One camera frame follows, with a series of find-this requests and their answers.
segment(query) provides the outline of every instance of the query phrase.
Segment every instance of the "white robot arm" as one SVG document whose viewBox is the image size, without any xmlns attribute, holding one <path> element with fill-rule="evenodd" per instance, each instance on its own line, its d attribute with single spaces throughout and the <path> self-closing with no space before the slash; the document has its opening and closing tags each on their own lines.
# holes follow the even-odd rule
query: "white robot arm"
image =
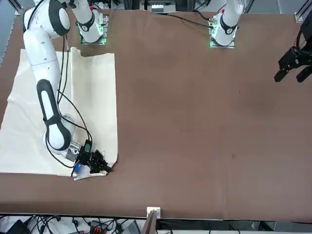
<svg viewBox="0 0 312 234">
<path fill-rule="evenodd" d="M 78 21 L 81 35 L 87 42 L 94 42 L 102 35 L 98 29 L 99 13 L 91 11 L 87 0 L 67 0 Z M 46 125 L 43 141 L 47 139 L 54 153 L 66 156 L 72 141 L 74 126 L 62 120 L 57 105 L 60 67 L 52 39 L 69 32 L 69 17 L 61 2 L 41 0 L 23 16 L 24 45 L 35 75 L 37 93 Z"/>
<path fill-rule="evenodd" d="M 227 0 L 224 11 L 217 14 L 217 26 L 212 37 L 219 45 L 227 46 L 232 42 L 243 9 L 242 0 Z"/>
</svg>

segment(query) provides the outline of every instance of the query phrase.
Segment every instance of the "brown table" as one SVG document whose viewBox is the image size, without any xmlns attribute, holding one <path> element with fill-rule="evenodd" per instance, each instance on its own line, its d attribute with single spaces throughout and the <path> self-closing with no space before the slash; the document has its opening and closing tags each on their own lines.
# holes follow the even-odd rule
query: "brown table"
<svg viewBox="0 0 312 234">
<path fill-rule="evenodd" d="M 162 217 L 311 221 L 312 79 L 273 80 L 300 26 L 293 16 L 243 15 L 235 49 L 210 49 L 206 28 L 144 11 L 111 12 L 108 44 L 81 46 L 70 18 L 70 46 L 116 55 L 118 162 L 75 182 L 1 174 L 0 212 L 145 216 L 160 206 Z M 22 47 L 16 20 L 1 113 Z"/>
</svg>

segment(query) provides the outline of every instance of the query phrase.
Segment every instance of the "wire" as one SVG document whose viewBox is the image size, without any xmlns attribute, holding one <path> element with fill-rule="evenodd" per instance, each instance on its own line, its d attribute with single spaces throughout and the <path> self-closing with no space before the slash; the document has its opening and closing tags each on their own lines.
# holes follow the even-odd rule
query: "wire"
<svg viewBox="0 0 312 234">
<path fill-rule="evenodd" d="M 66 45 L 67 45 L 67 61 L 66 61 L 66 74 L 65 74 L 65 82 L 64 82 L 64 87 L 63 87 L 63 90 L 62 92 L 60 93 L 61 96 L 59 97 L 59 100 L 58 100 L 58 105 L 60 103 L 60 101 L 62 100 L 62 97 L 64 96 L 64 91 L 65 91 L 65 88 L 66 88 L 66 84 L 67 84 L 67 69 L 68 69 L 68 60 L 69 60 L 69 49 L 68 49 L 68 41 L 67 41 L 67 35 L 65 35 L 66 37 Z"/>
<path fill-rule="evenodd" d="M 302 34 L 302 31 L 301 31 L 301 29 L 300 29 L 300 30 L 299 30 L 299 33 L 298 33 L 298 35 L 297 35 L 297 38 L 296 38 L 296 48 L 297 48 L 297 50 L 298 50 L 298 52 L 299 52 L 300 54 L 304 54 L 304 55 L 309 56 L 309 55 L 311 55 L 311 52 L 301 50 L 301 48 L 300 48 L 300 46 L 299 46 L 301 34 Z"/>
<path fill-rule="evenodd" d="M 205 3 L 207 3 L 207 6 L 208 6 L 208 4 L 211 2 L 211 0 L 205 0 L 205 1 L 203 1 L 203 3 L 199 6 L 199 7 L 197 7 L 194 11 L 196 11 L 196 10 L 198 10 L 201 6 L 203 6 Z"/>
<path fill-rule="evenodd" d="M 43 222 L 43 225 L 42 225 L 41 228 L 40 228 L 41 233 L 44 233 L 44 229 L 45 229 L 45 227 L 47 227 L 48 230 L 49 230 L 49 233 L 50 233 L 50 234 L 53 234 L 53 232 L 51 231 L 51 229 L 50 229 L 50 227 L 49 227 L 49 224 L 48 224 L 48 222 L 51 221 L 52 217 L 49 219 L 49 221 L 47 220 L 46 217 L 44 217 L 44 218 L 40 217 L 40 219 L 41 219 L 41 221 Z"/>
<path fill-rule="evenodd" d="M 90 222 L 87 222 L 87 220 L 85 220 L 85 218 L 82 218 L 82 219 L 83 219 L 83 221 L 86 222 L 86 224 L 88 224 L 88 226 L 91 226 L 91 223 L 90 223 Z"/>
<path fill-rule="evenodd" d="M 50 155 L 51 155 L 56 161 L 58 161 L 60 164 L 62 164 L 64 167 L 67 167 L 67 168 L 74 168 L 74 167 L 76 166 L 76 165 L 74 165 L 74 166 L 70 167 L 70 166 L 64 164 L 64 163 L 63 163 L 62 161 L 60 161 L 57 157 L 54 156 L 54 154 L 51 152 L 51 150 L 50 150 L 49 147 L 48 147 L 47 134 L 45 134 L 45 145 L 47 146 L 47 149 L 48 149 Z"/>
<path fill-rule="evenodd" d="M 226 4 L 224 4 L 223 6 L 221 6 L 221 8 L 220 8 L 217 12 L 219 13 L 219 11 L 221 11 L 221 9 L 222 9 L 223 7 L 225 7 L 225 5 L 226 5 Z"/>
<path fill-rule="evenodd" d="M 118 224 L 119 226 L 122 226 L 122 225 L 123 225 L 125 222 L 127 222 L 127 221 L 128 221 L 128 219 L 122 221 L 121 223 L 117 223 L 117 221 L 116 221 L 116 227 L 115 227 L 115 230 L 112 232 L 112 234 L 117 233 L 117 232 L 116 232 L 116 231 L 117 231 L 117 224 Z"/>
<path fill-rule="evenodd" d="M 76 231 L 77 231 L 77 234 L 79 234 L 80 233 L 80 231 L 78 230 L 78 228 L 76 227 L 76 225 L 75 225 L 75 223 L 73 222 L 73 225 L 75 226 L 75 228 L 76 228 Z"/>
<path fill-rule="evenodd" d="M 103 229 L 102 229 L 102 223 L 101 223 L 100 218 L 98 218 L 98 222 L 99 222 L 99 225 L 100 225 L 100 227 L 101 227 L 101 233 L 102 233 L 102 232 L 103 232 Z"/>
<path fill-rule="evenodd" d="M 101 8 L 94 2 L 93 5 L 95 5 L 99 10 L 101 10 Z"/>
<path fill-rule="evenodd" d="M 64 50 L 65 50 L 65 36 L 63 36 L 62 66 L 61 66 L 61 70 L 60 70 L 60 79 L 59 79 L 59 83 L 58 83 L 58 89 L 60 89 L 60 84 L 62 83 L 63 67 L 64 67 Z M 59 92 L 57 94 L 57 101 L 59 103 Z"/>
<path fill-rule="evenodd" d="M 30 14 L 30 17 L 29 17 L 29 20 L 28 20 L 28 24 L 27 24 L 27 29 L 29 29 L 31 20 L 32 20 L 33 17 L 34 17 L 34 14 L 35 14 L 36 10 L 38 9 L 38 7 L 39 7 L 44 1 L 45 1 L 45 0 L 41 0 L 40 2 L 38 2 L 38 4 L 35 6 L 33 12 Z"/>
<path fill-rule="evenodd" d="M 203 14 L 200 11 L 194 10 L 194 12 L 198 13 L 200 15 L 200 17 L 202 17 L 204 20 L 208 20 L 209 21 L 211 19 L 210 17 L 209 18 L 204 17 Z"/>
<path fill-rule="evenodd" d="M 70 103 L 70 104 L 74 107 L 74 109 L 77 111 L 78 115 L 80 116 L 80 118 L 81 118 L 81 120 L 82 120 L 82 123 L 83 123 L 83 125 L 84 125 L 84 128 L 85 128 L 86 131 L 90 134 L 90 132 L 89 132 L 88 129 L 87 129 L 86 123 L 84 122 L 84 120 L 83 120 L 83 118 L 82 118 L 82 116 L 81 116 L 79 110 L 77 109 L 77 107 L 71 102 L 71 100 L 70 100 L 65 94 L 63 94 L 63 96 L 64 96 L 64 98 L 65 98 L 67 101 L 69 101 L 69 103 Z"/>
<path fill-rule="evenodd" d="M 67 122 L 69 122 L 69 123 L 71 123 L 71 124 L 73 124 L 73 125 L 75 125 L 75 126 L 78 127 L 78 128 L 84 129 L 84 130 L 87 132 L 87 134 L 88 134 L 88 140 L 90 140 L 91 134 L 90 134 L 90 132 L 88 131 L 88 129 L 86 129 L 86 128 L 82 127 L 82 126 L 79 126 L 78 124 L 75 124 L 74 122 L 72 122 L 72 121 L 66 119 L 65 117 L 62 117 L 62 119 L 65 120 L 65 121 L 67 121 Z"/>
<path fill-rule="evenodd" d="M 189 20 L 189 19 L 182 18 L 182 17 L 180 17 L 180 16 L 175 16 L 175 15 L 168 15 L 168 16 L 176 17 L 176 18 L 178 18 L 178 19 L 185 20 L 185 21 L 187 21 L 187 22 L 189 22 L 189 23 L 196 24 L 196 25 L 198 25 L 198 26 L 203 26 L 203 27 L 207 27 L 207 28 L 213 29 L 212 26 L 205 25 L 205 24 L 202 24 L 202 23 L 197 23 L 197 22 L 191 21 L 191 20 Z"/>
<path fill-rule="evenodd" d="M 27 226 L 29 226 L 31 224 L 32 221 L 34 221 L 36 219 L 36 216 L 34 215 L 34 217 L 29 221 L 29 223 L 27 224 Z"/>
</svg>

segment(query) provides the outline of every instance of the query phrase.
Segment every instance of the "folded cloth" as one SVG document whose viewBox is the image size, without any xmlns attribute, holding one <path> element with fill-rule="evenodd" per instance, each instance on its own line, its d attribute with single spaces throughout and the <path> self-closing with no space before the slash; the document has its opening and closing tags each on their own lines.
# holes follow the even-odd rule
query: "folded cloth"
<svg viewBox="0 0 312 234">
<path fill-rule="evenodd" d="M 93 137 L 93 150 L 98 149 L 108 166 L 112 167 L 118 155 L 114 54 L 84 58 L 76 48 L 71 48 L 69 54 L 64 93 L 80 111 Z M 57 57 L 61 63 L 62 52 L 57 52 Z M 66 62 L 67 52 L 64 53 L 61 90 L 65 82 Z M 60 110 L 63 115 L 73 116 L 74 122 L 83 126 L 79 115 L 65 98 L 62 98 Z M 0 130 L 0 173 L 70 176 L 72 169 L 61 165 L 47 151 L 42 141 L 45 129 L 35 77 L 26 51 L 22 49 Z M 84 144 L 86 138 L 86 132 L 76 128 L 74 140 Z M 62 156 L 56 157 L 68 166 L 74 165 Z M 78 178 L 89 176 L 89 168 L 82 167 Z"/>
</svg>

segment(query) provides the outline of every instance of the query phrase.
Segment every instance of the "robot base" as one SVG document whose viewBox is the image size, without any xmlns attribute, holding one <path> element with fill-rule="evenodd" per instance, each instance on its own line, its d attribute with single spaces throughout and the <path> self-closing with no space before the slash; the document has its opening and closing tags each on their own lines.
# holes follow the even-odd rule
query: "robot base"
<svg viewBox="0 0 312 234">
<path fill-rule="evenodd" d="M 80 43 L 82 45 L 105 45 L 106 44 L 109 16 L 103 15 L 101 13 L 100 17 L 103 17 L 103 20 L 100 20 L 102 22 L 102 24 L 98 26 L 98 29 L 100 32 L 103 33 L 103 36 L 101 36 L 98 40 L 96 40 L 95 42 L 92 42 L 92 43 L 86 42 L 85 39 L 83 39 L 83 37 L 81 37 Z"/>
<path fill-rule="evenodd" d="M 219 45 L 215 39 L 213 38 L 213 34 L 215 33 L 215 28 L 217 27 L 217 16 L 214 16 L 213 20 L 212 21 L 209 21 L 209 26 L 212 26 L 214 27 L 213 29 L 209 29 L 209 46 L 210 48 L 230 48 L 230 49 L 234 49 L 235 48 L 235 42 L 234 42 L 234 39 L 235 39 L 235 33 L 236 33 L 236 30 L 237 28 L 235 29 L 235 32 L 234 32 L 234 37 L 233 37 L 233 40 L 230 44 L 226 45 L 226 46 L 223 46 L 223 45 Z"/>
</svg>

